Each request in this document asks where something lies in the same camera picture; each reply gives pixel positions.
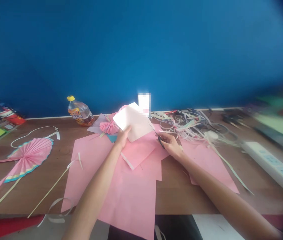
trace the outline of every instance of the power strip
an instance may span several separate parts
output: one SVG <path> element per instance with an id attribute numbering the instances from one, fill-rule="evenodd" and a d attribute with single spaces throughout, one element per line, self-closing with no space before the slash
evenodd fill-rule
<path id="1" fill-rule="evenodd" d="M 283 188 L 283 163 L 257 142 L 243 142 L 241 147 Z"/>

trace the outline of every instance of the white baseboard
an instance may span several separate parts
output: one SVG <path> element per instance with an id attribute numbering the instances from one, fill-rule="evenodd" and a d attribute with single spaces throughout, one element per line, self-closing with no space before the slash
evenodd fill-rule
<path id="1" fill-rule="evenodd" d="M 209 109 L 216 109 L 216 110 L 227 110 L 227 109 L 242 109 L 242 107 L 231 107 L 231 108 L 202 108 L 202 109 L 196 109 L 198 111 L 208 111 Z M 172 110 L 167 111 L 155 111 L 155 112 L 171 112 Z M 26 120 L 33 120 L 33 119 L 50 119 L 50 118 L 68 118 L 71 116 L 61 116 L 61 117 L 46 117 L 46 118 L 25 118 Z"/>

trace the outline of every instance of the wooden table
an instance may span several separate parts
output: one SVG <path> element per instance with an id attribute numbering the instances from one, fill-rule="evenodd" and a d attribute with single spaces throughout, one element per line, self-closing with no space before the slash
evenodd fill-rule
<path id="1" fill-rule="evenodd" d="M 222 123 L 220 113 L 214 112 L 210 119 Z M 253 119 L 245 121 L 251 125 Z M 0 214 L 29 214 L 51 186 L 61 176 L 70 163 L 75 139 L 88 136 L 87 128 L 80 127 L 72 118 L 29 120 L 15 131 L 0 140 L 0 160 L 5 159 L 13 148 L 10 143 L 39 127 L 53 125 L 59 128 L 61 140 L 54 141 L 49 157 L 34 172 L 23 177 L 16 187 L 0 204 Z M 283 151 L 266 140 L 263 136 L 249 129 L 239 130 L 229 124 L 227 127 L 243 140 L 257 141 L 276 157 L 283 161 Z M 52 127 L 42 128 L 30 136 L 18 140 L 15 146 L 36 137 L 45 137 L 53 133 Z M 247 201 L 261 214 L 283 214 L 283 189 L 248 155 L 241 149 L 225 146 L 219 152 L 233 166 L 247 187 L 255 194 L 251 195 L 239 183 L 233 173 L 240 197 Z M 14 162 L 0 163 L 0 180 L 14 166 Z M 219 213 L 200 187 L 191 185 L 187 171 L 172 157 L 162 161 L 162 181 L 157 181 L 156 214 L 215 214 Z M 34 214 L 47 213 L 51 203 L 64 195 L 68 175 L 55 186 L 52 192 L 37 208 Z M 0 187 L 0 198 L 14 182 L 4 183 Z M 60 213 L 61 204 L 53 207 L 50 213 Z"/>

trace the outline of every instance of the plastic bottle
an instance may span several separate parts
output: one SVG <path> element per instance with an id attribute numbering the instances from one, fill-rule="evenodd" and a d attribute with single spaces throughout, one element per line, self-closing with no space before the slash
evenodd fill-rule
<path id="1" fill-rule="evenodd" d="M 70 102 L 68 106 L 69 114 L 80 126 L 90 127 L 95 122 L 95 118 L 88 106 L 82 102 L 76 101 L 74 96 L 68 96 L 67 99 Z"/>

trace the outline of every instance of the hand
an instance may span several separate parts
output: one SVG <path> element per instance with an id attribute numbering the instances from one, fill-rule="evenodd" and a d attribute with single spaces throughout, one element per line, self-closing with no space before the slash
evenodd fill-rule
<path id="1" fill-rule="evenodd" d="M 163 141 L 162 144 L 164 145 L 167 152 L 173 156 L 174 159 L 178 160 L 179 157 L 183 154 L 183 151 L 179 147 L 176 139 L 174 136 L 169 135 L 168 133 L 158 133 Z"/>
<path id="2" fill-rule="evenodd" d="M 115 142 L 115 145 L 120 146 L 121 148 L 124 148 L 126 145 L 127 136 L 130 130 L 131 130 L 131 125 L 129 125 L 124 131 L 119 129 L 118 137 Z"/>

